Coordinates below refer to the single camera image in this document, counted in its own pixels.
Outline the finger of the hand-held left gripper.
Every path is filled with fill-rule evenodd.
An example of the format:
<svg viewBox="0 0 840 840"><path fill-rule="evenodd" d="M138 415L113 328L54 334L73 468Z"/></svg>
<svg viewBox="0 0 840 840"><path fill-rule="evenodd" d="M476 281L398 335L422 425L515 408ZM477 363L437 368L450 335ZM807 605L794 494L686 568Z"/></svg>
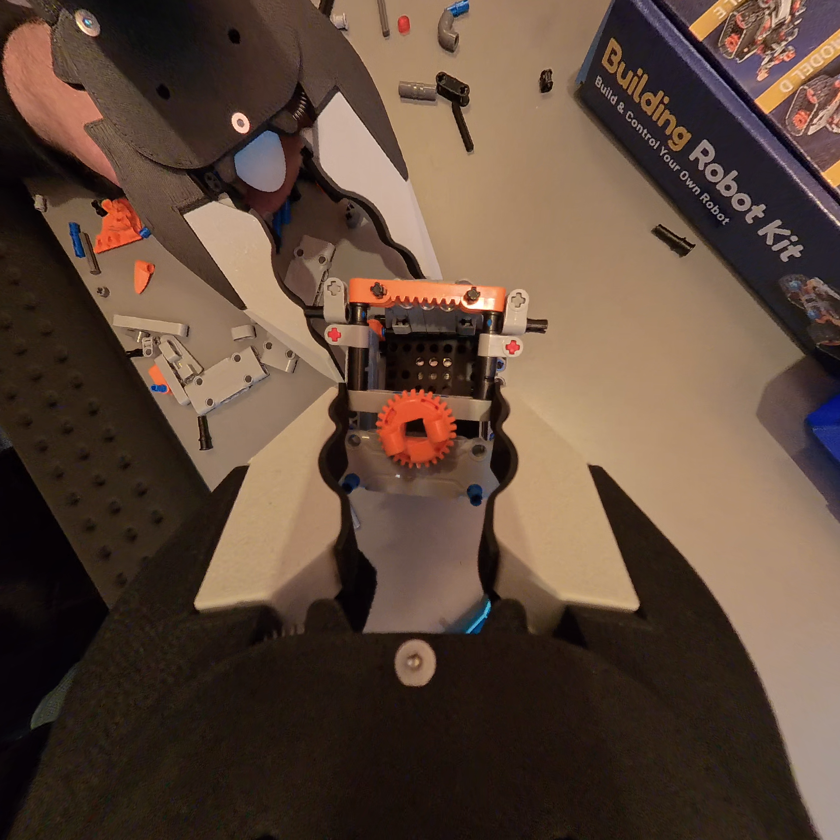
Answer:
<svg viewBox="0 0 840 840"><path fill-rule="evenodd" d="M360 208L380 241L401 256L410 277L442 281L410 180L341 92L333 93L302 137L310 153L309 169L324 191Z"/></svg>
<svg viewBox="0 0 840 840"><path fill-rule="evenodd" d="M205 204L184 215L245 304L246 313L313 369L333 382L343 375L323 339L313 336L301 305L281 288L274 246L262 220L227 204Z"/></svg>

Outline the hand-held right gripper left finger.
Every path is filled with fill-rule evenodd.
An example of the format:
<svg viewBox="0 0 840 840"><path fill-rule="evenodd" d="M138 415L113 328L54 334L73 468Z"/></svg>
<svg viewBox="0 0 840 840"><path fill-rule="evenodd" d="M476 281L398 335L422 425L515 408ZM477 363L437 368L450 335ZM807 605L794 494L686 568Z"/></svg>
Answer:
<svg viewBox="0 0 840 840"><path fill-rule="evenodd" d="M349 500L346 388L331 387L248 465L195 597L202 613L268 605L305 615L350 595L359 567Z"/></svg>

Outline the black studded panel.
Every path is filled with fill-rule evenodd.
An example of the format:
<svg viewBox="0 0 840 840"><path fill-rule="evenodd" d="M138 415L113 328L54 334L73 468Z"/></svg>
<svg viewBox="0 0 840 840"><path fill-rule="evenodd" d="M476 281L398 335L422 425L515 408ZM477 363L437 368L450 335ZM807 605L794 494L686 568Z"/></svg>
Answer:
<svg viewBox="0 0 840 840"><path fill-rule="evenodd" d="M209 490L21 181L1 216L3 425L114 606Z"/></svg>

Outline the grey long flat bar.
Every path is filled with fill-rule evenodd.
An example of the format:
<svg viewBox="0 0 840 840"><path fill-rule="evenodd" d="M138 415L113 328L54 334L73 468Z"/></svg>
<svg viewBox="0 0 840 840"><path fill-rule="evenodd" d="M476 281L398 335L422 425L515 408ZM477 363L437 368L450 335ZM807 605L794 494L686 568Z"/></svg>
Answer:
<svg viewBox="0 0 840 840"><path fill-rule="evenodd" d="M189 325L183 322L137 318L120 314L112 316L112 326L117 329L135 332L170 334L178 338L186 338L190 332Z"/></svg>

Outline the orange gear frame assembly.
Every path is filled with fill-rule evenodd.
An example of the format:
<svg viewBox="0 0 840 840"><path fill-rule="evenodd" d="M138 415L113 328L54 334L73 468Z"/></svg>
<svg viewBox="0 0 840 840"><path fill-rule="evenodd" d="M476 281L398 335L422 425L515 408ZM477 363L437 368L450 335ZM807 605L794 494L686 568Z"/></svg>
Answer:
<svg viewBox="0 0 840 840"><path fill-rule="evenodd" d="M484 504L499 486L494 389L522 355L524 336L548 330L530 304L524 288L467 280L322 283L323 336L345 352L345 492Z"/></svg>

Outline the large orange wedge piece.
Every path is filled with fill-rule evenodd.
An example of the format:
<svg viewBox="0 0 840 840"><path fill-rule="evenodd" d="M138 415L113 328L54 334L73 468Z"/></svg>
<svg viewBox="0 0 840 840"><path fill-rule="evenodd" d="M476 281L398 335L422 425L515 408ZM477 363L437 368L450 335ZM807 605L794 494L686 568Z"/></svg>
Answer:
<svg viewBox="0 0 840 840"><path fill-rule="evenodd" d="M102 254L138 242L149 234L126 197L103 199L94 205L101 217L101 232L96 236L94 253Z"/></svg>

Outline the blue robot kit box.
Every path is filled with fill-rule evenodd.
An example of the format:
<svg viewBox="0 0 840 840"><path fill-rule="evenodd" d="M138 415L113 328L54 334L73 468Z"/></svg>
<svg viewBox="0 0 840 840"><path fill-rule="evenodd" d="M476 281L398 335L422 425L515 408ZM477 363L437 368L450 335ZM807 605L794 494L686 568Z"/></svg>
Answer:
<svg viewBox="0 0 840 840"><path fill-rule="evenodd" d="M659 2L611 2L577 95L805 351L838 369L838 201Z"/></svg>

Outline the blue plastic bin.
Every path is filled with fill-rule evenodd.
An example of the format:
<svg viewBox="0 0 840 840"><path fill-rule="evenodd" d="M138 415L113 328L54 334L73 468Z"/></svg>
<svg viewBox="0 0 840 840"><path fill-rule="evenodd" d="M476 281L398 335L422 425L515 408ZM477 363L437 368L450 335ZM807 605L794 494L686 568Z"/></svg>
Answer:
<svg viewBox="0 0 840 840"><path fill-rule="evenodd" d="M805 423L814 439L826 451L830 459L839 465L839 404L836 394L830 400L810 412Z"/></svg>

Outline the person's left hand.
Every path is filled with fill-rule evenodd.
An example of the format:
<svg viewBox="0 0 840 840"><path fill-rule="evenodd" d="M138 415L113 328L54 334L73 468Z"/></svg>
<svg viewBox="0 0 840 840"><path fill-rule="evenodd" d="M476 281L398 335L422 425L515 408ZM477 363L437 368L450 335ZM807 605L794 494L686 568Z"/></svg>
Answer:
<svg viewBox="0 0 840 840"><path fill-rule="evenodd" d="M86 132L88 124L102 118L97 105L86 92L60 80L52 60L46 23L30 22L15 29L3 51L3 77L13 104L50 148L117 185L111 162Z"/></svg>

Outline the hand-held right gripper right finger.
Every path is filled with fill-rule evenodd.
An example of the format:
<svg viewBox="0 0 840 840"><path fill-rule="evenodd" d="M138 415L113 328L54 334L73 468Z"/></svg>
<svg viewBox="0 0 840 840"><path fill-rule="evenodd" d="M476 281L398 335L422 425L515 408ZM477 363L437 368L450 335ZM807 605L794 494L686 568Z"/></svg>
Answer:
<svg viewBox="0 0 840 840"><path fill-rule="evenodd" d="M635 613L639 600L586 460L523 400L496 389L480 583L527 615L568 605Z"/></svg>

